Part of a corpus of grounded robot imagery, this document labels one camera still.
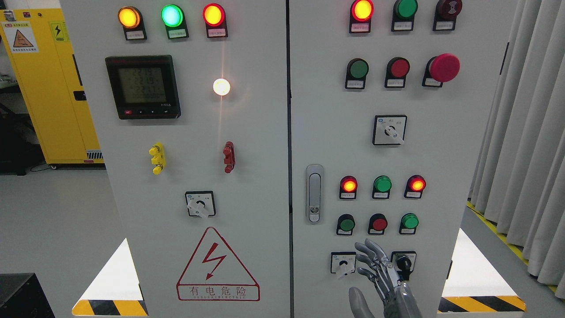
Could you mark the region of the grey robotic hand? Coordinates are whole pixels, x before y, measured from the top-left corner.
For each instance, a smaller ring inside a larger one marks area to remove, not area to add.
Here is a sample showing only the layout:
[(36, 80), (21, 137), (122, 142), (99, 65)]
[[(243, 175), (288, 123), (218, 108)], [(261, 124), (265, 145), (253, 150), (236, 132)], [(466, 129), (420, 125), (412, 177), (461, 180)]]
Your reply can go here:
[(356, 260), (365, 263), (369, 269), (357, 268), (375, 287), (384, 306), (385, 318), (422, 318), (415, 296), (406, 281), (401, 280), (393, 263), (379, 244), (366, 239), (356, 242), (354, 247), (361, 252)]

